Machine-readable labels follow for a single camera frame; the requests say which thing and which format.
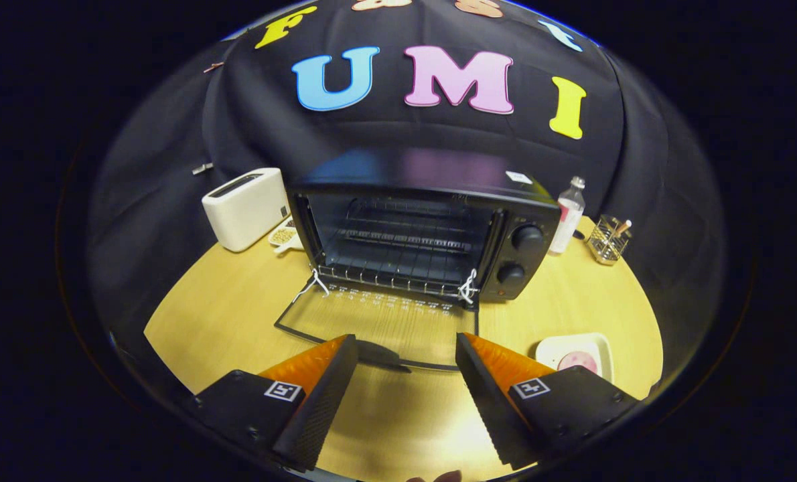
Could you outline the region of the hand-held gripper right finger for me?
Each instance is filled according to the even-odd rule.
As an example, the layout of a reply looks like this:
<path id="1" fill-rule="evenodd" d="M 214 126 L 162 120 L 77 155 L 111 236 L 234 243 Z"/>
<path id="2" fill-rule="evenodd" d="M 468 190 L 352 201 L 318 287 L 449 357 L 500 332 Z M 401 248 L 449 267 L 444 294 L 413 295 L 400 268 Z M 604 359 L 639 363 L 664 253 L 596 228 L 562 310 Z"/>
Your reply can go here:
<path id="1" fill-rule="evenodd" d="M 584 451 L 638 405 L 583 366 L 552 369 L 475 333 L 457 333 L 455 361 L 499 459 L 512 469 Z"/>

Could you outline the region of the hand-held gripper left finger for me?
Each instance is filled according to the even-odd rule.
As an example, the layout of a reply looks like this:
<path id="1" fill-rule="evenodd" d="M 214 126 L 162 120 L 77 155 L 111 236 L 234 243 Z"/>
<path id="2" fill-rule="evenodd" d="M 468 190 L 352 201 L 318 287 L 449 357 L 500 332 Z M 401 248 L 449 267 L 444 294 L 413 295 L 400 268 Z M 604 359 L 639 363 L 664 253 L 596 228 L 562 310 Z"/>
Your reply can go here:
<path id="1" fill-rule="evenodd" d="M 357 365 L 355 335 L 341 335 L 258 374 L 231 370 L 188 400 L 188 414 L 248 457 L 310 471 Z"/>

